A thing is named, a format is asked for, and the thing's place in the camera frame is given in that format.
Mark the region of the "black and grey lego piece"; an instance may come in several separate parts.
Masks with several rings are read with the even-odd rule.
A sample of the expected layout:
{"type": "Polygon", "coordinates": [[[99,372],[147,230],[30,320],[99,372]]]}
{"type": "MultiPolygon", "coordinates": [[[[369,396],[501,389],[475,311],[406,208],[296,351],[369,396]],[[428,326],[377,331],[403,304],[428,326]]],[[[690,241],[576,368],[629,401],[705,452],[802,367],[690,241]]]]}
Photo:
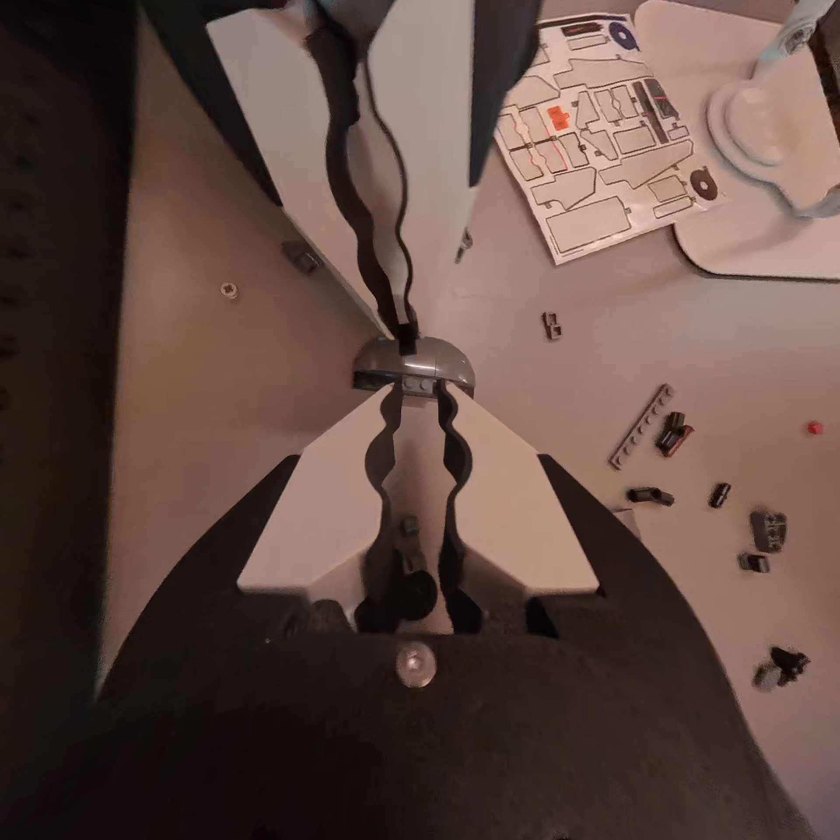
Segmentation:
{"type": "Polygon", "coordinates": [[[752,685],[765,692],[788,686],[804,674],[810,663],[803,652],[773,646],[769,658],[755,669],[752,685]]]}

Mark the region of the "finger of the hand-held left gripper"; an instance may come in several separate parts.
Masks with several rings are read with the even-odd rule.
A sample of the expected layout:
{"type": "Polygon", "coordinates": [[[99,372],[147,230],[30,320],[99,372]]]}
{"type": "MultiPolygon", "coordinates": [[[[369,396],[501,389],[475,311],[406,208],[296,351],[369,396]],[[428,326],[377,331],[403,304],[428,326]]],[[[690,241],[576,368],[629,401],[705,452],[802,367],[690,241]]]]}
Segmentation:
{"type": "Polygon", "coordinates": [[[319,69],[283,14],[231,14],[206,25],[290,222],[389,339],[358,267],[358,243],[328,179],[329,105],[319,69]]]}
{"type": "Polygon", "coordinates": [[[469,185],[474,14],[472,1],[395,2],[369,53],[375,104],[406,168],[402,236],[421,327],[438,320],[476,200],[469,185]]]}

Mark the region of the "grey curved lego canopy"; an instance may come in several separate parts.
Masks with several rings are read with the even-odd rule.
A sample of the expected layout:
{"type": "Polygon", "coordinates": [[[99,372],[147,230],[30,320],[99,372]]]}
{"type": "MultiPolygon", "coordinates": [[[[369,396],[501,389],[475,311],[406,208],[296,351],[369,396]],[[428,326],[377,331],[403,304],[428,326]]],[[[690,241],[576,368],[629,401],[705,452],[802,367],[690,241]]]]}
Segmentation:
{"type": "Polygon", "coordinates": [[[377,392],[387,385],[399,385],[404,396],[433,399],[437,383],[444,381],[474,396],[474,369],[452,343],[420,338],[414,354],[403,355],[400,349],[395,339],[380,337],[368,342],[353,361],[353,389],[377,392]]]}

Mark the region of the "long grey lego plate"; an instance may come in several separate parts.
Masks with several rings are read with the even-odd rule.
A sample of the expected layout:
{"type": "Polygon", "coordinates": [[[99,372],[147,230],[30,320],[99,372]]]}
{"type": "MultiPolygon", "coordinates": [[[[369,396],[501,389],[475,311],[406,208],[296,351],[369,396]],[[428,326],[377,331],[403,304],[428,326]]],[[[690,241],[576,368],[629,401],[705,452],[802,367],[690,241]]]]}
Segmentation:
{"type": "Polygon", "coordinates": [[[665,422],[668,408],[676,394],[670,384],[662,384],[646,404],[644,410],[628,429],[609,456],[607,463],[615,471],[624,469],[638,446],[665,422]]]}

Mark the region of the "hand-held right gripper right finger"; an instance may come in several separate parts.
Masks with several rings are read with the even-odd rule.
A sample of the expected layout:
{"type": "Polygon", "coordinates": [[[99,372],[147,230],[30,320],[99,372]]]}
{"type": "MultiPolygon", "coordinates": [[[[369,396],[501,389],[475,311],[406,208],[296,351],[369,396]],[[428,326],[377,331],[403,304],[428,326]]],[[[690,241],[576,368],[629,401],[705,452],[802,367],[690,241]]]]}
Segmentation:
{"type": "Polygon", "coordinates": [[[537,450],[455,385],[436,384],[454,480],[438,555],[454,634],[525,631],[543,599],[600,588],[537,450]]]}

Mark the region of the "black lego piece red ends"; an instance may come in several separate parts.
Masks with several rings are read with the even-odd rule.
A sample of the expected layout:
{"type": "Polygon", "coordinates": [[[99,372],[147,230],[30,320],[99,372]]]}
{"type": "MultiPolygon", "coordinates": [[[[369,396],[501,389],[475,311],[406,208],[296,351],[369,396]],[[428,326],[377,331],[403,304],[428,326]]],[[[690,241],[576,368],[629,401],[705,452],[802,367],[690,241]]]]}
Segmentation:
{"type": "Polygon", "coordinates": [[[694,433],[693,426],[686,422],[686,415],[680,412],[670,413],[663,429],[656,438],[655,446],[665,458],[671,458],[694,433]]]}

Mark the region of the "lego sticker sheet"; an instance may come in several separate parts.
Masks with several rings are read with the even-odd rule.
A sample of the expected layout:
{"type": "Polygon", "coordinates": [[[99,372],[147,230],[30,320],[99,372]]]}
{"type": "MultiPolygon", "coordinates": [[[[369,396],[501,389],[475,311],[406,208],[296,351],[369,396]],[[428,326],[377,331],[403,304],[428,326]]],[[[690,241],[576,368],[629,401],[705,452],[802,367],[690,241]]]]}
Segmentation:
{"type": "Polygon", "coordinates": [[[495,137],[558,266],[729,200],[627,15],[539,22],[495,137]]]}

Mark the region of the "dark grey lego block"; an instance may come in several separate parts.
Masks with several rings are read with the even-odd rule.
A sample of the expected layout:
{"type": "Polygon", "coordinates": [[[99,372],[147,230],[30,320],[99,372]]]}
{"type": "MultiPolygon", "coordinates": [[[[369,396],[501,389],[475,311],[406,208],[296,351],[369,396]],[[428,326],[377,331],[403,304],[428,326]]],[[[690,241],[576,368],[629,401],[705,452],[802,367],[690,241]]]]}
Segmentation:
{"type": "Polygon", "coordinates": [[[780,553],[789,530],[788,518],[780,511],[755,509],[750,513],[750,526],[755,547],[761,553],[780,553]]]}

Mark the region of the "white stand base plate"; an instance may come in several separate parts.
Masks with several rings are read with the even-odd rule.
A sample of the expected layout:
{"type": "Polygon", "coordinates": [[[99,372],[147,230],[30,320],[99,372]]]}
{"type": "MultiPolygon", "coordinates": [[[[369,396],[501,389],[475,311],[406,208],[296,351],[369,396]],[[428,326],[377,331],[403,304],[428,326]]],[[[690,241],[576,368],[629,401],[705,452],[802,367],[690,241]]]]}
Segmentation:
{"type": "Polygon", "coordinates": [[[838,280],[838,130],[808,44],[832,4],[805,2],[785,24],[678,2],[635,13],[718,191],[712,209],[675,224],[712,275],[838,280]]]}

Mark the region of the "black round lego piece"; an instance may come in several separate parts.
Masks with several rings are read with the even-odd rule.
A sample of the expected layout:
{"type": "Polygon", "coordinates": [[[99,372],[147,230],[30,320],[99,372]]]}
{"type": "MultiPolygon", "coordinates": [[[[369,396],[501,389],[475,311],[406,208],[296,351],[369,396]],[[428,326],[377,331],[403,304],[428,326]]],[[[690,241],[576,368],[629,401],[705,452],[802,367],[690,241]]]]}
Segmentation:
{"type": "Polygon", "coordinates": [[[394,549],[396,569],[395,609],[402,622],[416,623],[429,617],[438,601],[438,584],[420,550],[394,549]]]}

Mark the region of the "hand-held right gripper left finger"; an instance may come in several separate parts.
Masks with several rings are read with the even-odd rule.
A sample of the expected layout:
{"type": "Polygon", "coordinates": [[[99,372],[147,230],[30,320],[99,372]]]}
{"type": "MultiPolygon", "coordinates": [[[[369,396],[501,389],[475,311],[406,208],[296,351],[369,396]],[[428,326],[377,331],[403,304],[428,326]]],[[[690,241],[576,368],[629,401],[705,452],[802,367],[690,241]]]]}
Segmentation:
{"type": "Polygon", "coordinates": [[[392,575],[391,503],[385,478],[403,389],[386,385],[300,453],[243,570],[246,595],[335,602],[352,629],[392,575]]]}

